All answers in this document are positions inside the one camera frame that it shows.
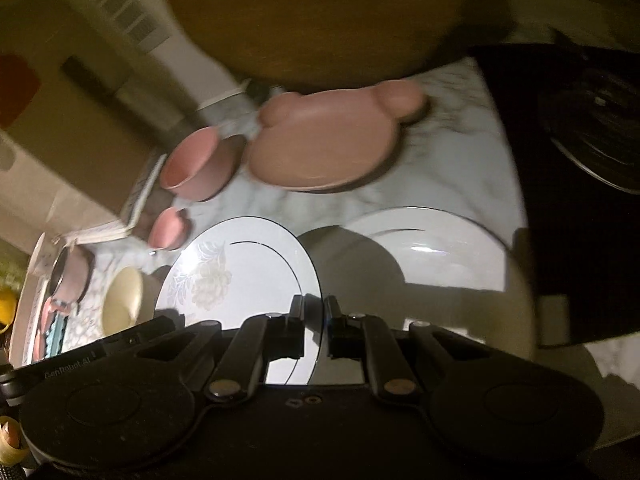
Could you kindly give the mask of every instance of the countertop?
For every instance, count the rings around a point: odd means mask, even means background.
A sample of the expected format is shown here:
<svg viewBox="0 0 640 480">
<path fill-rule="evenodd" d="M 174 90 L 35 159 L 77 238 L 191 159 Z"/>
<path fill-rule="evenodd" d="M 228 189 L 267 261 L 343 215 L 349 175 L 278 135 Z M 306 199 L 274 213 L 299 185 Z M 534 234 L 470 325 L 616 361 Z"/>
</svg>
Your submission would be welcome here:
<svg viewBox="0 0 640 480">
<path fill-rule="evenodd" d="M 318 194 L 269 187 L 241 171 L 208 202 L 175 200 L 193 221 L 190 239 L 236 216 L 268 218 L 301 235 L 382 208 L 412 205 L 473 219 L 510 247 L 514 232 L 526 227 L 526 216 L 510 147 L 475 61 L 466 58 L 412 79 L 430 97 L 431 110 L 405 129 L 398 160 L 379 179 L 349 192 Z M 257 132 L 255 114 L 225 121 L 222 129 L 225 135 L 251 138 Z M 171 265 L 179 254 L 151 255 L 138 240 L 129 239 L 92 250 L 92 280 L 78 312 L 68 320 L 63 351 L 101 337 L 102 299 L 121 268 L 152 273 Z M 639 361 L 637 354 L 640 338 L 630 336 L 586 348 L 540 351 L 536 360 L 581 378 L 600 394 L 607 412 L 600 444 L 606 445 L 640 431 L 640 368 L 629 365 Z"/>
</svg>

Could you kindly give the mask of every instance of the brown wooden surface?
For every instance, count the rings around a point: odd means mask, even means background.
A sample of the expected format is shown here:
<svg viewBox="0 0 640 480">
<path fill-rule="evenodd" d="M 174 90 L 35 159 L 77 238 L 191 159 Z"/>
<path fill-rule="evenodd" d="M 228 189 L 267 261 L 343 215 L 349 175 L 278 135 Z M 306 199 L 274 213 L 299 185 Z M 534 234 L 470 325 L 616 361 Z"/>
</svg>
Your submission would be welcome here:
<svg viewBox="0 0 640 480">
<path fill-rule="evenodd" d="M 234 72 L 291 89 L 358 87 L 418 70 L 465 0 L 168 0 Z"/>
</svg>

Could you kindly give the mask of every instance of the pink bowl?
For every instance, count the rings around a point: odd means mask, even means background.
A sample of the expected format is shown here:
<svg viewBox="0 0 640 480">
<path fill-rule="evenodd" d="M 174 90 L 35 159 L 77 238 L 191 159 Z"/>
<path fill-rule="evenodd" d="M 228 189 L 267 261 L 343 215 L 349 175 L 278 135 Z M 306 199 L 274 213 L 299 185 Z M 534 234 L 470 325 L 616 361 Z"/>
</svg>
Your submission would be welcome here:
<svg viewBox="0 0 640 480">
<path fill-rule="evenodd" d="M 147 243 L 152 249 L 173 250 L 189 235 L 190 222 L 175 207 L 168 207 L 154 222 Z"/>
<path fill-rule="evenodd" d="M 225 187 L 234 166 L 228 142 L 220 140 L 217 128 L 208 126 L 193 132 L 173 150 L 160 173 L 160 186 L 199 202 Z"/>
</svg>

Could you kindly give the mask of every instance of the white plate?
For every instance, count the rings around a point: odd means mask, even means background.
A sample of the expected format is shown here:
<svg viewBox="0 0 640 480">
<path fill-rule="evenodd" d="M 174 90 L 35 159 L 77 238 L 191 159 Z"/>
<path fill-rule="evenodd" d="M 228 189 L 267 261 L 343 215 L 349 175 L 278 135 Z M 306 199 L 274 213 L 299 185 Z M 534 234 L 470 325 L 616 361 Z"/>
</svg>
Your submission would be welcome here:
<svg viewBox="0 0 640 480">
<path fill-rule="evenodd" d="M 312 257 L 343 312 L 395 329 L 426 320 L 511 354 L 534 351 L 529 286 L 506 248 L 472 221 L 437 209 L 379 211 L 334 228 Z"/>
<path fill-rule="evenodd" d="M 257 314 L 286 314 L 296 294 L 321 298 L 308 254 L 281 225 L 245 216 L 214 225 L 185 248 L 164 280 L 156 308 L 174 308 L 187 326 L 216 319 L 228 330 Z M 314 305 L 321 315 L 321 303 Z M 317 357 L 318 343 L 307 328 L 304 357 L 271 363 L 267 382 L 306 384 Z"/>
</svg>

